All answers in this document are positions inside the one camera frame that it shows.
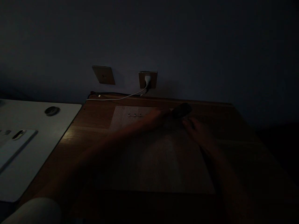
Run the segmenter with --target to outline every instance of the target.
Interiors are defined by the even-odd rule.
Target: phone
[[[22,129],[17,133],[10,134],[12,137],[0,147],[0,173],[37,133],[37,130]]]

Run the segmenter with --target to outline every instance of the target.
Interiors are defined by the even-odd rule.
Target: wooden desk
[[[101,99],[106,97],[122,96],[102,95]],[[294,220],[299,211],[297,187],[232,104],[149,97],[87,101],[22,196],[20,205],[68,167],[81,152],[107,135],[115,106],[174,108],[183,102],[190,103],[192,115],[211,127],[240,181],[257,203],[257,210],[273,219]],[[175,222],[186,219],[217,222],[223,215],[221,206],[219,197],[212,195],[99,192],[90,180],[69,216],[89,219],[109,217],[112,220],[134,217],[135,221],[142,218],[143,222],[157,218]]]

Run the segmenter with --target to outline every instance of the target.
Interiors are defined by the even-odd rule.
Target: wall plate
[[[156,88],[156,84],[157,84],[157,76],[158,76],[158,72],[149,72],[149,71],[140,71],[139,72],[139,84],[140,84],[140,88],[144,89],[145,87],[145,76],[150,75],[151,80],[150,80],[150,88],[151,89],[155,89]]]
[[[99,83],[115,85],[111,67],[93,65],[92,68]]]

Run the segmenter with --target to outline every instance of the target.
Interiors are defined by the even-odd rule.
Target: white charging cable
[[[103,100],[100,100],[100,99],[87,99],[87,100],[99,100],[99,101],[105,101],[105,100],[122,100],[122,99],[124,99],[124,98],[130,97],[130,96],[133,96],[133,95],[136,95],[136,94],[141,93],[142,91],[146,90],[146,88],[148,87],[148,85],[149,85],[149,83],[150,83],[151,78],[150,78],[150,76],[146,76],[146,77],[144,78],[144,80],[145,80],[145,83],[146,83],[145,88],[144,88],[143,90],[141,90],[141,91],[139,91],[139,92],[137,92],[137,93],[133,93],[133,94],[131,94],[131,95],[129,95],[129,96],[125,96],[125,97],[123,97],[123,98],[119,98],[119,99],[103,99]]]

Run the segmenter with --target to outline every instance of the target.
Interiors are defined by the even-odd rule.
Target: white sleeve
[[[61,210],[59,205],[49,198],[35,198],[23,204],[2,224],[59,224]]]

